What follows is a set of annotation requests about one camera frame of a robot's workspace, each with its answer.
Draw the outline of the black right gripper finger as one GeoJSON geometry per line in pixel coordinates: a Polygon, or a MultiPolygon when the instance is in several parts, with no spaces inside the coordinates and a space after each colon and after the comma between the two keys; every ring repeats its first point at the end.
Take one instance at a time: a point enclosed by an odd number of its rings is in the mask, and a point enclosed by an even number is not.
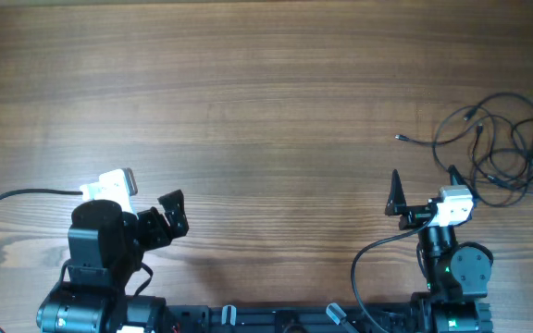
{"type": "Polygon", "coordinates": [[[390,193],[384,213],[386,216],[398,216],[404,215],[406,211],[407,203],[402,182],[398,170],[394,169],[391,174],[390,193]]]}
{"type": "Polygon", "coordinates": [[[453,186],[455,186],[455,185],[465,186],[470,191],[470,193],[472,195],[472,200],[474,202],[478,201],[478,193],[477,193],[477,191],[468,184],[468,182],[465,180],[465,178],[462,176],[462,174],[458,171],[458,169],[456,168],[455,165],[450,165],[448,167],[448,174],[449,174],[449,177],[450,177],[450,182],[451,182],[451,184],[453,186]]]}

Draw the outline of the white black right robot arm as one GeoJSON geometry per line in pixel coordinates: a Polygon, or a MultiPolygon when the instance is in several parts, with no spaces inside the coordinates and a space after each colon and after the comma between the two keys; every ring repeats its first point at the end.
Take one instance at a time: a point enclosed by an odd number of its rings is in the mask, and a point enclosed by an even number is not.
{"type": "Polygon", "coordinates": [[[409,205],[399,173],[391,176],[385,208],[398,216],[399,229],[417,234],[417,262],[427,281],[426,292],[411,297],[416,332],[482,333],[494,330],[488,296],[494,256],[477,242],[460,242],[455,229],[471,220],[478,195],[455,166],[450,184],[421,205],[409,205]]]}

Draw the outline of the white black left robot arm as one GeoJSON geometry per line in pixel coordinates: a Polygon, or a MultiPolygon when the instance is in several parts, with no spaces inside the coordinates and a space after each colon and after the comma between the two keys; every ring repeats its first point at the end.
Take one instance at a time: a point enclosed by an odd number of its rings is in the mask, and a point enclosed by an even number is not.
{"type": "Polygon", "coordinates": [[[188,233],[184,194],[173,191],[152,207],[127,213],[107,199],[82,203],[72,212],[69,259],[36,315],[42,332],[178,332],[179,319],[165,299],[129,295],[132,275],[151,269],[145,253],[168,247],[188,233]]]}

